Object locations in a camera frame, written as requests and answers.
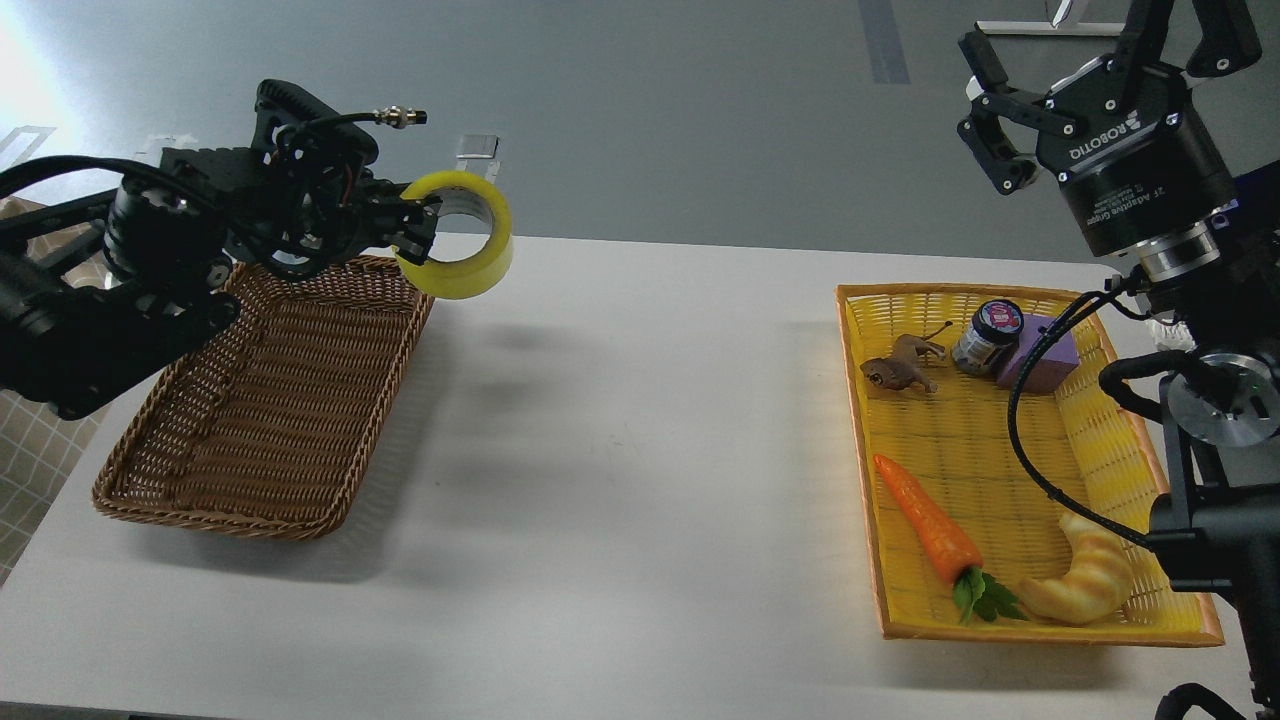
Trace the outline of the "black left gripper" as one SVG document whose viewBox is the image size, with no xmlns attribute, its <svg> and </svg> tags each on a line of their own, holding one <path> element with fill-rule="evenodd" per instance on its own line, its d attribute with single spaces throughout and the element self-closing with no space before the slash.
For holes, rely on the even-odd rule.
<svg viewBox="0 0 1280 720">
<path fill-rule="evenodd" d="M 370 249 L 392 249 L 411 266 L 431 261 L 436 232 L 401 231 L 401 223 L 431 223 L 440 214 L 439 193 L 407 199 L 401 184 L 375 176 L 337 176 L 301 196 L 285 225 L 285 266 L 315 272 L 342 264 Z"/>
</svg>

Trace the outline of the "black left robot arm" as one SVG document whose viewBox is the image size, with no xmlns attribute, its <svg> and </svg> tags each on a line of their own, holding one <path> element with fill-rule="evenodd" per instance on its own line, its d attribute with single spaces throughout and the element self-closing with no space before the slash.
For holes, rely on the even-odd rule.
<svg viewBox="0 0 1280 720">
<path fill-rule="evenodd" d="M 3 173 L 3 197 L 86 170 L 113 190 L 3 220 L 3 388 L 74 421 L 192 354 L 241 314 L 238 265 L 287 283 L 369 249 L 425 263 L 440 201 L 375 177 L 366 126 L 407 129 L 424 109 L 340 113 L 265 79 L 244 147 L 120 158 L 36 158 Z"/>
</svg>

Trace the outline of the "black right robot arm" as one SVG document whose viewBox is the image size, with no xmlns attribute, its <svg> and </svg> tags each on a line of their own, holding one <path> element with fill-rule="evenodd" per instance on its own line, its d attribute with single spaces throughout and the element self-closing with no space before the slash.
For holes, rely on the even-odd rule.
<svg viewBox="0 0 1280 720">
<path fill-rule="evenodd" d="M 1236 611 L 1258 717 L 1277 716 L 1277 482 L 1234 486 L 1222 447 L 1277 437 L 1277 164 L 1233 176 L 1194 109 L 1193 79 L 1256 64 L 1262 47 L 1243 1 L 1198 1 L 1201 38 L 1183 67 L 1162 59 L 1170 1 L 1134 1 L 1111 53 L 1043 94 L 1010 85 L 986 28 L 959 41 L 972 70 L 957 124 L 992 186 L 1009 195 L 1052 173 L 1091 251 L 1135 258 L 1105 291 L 1073 301 L 1036 343 L 1143 295 L 1183 323 L 1188 350 L 1111 361 L 1100 388 L 1164 432 L 1169 488 L 1147 530 L 1102 518 L 1030 462 L 1018 430 L 1021 370 L 1007 405 L 1012 450 L 1047 496 L 1149 551 L 1176 592 L 1212 593 Z"/>
</svg>

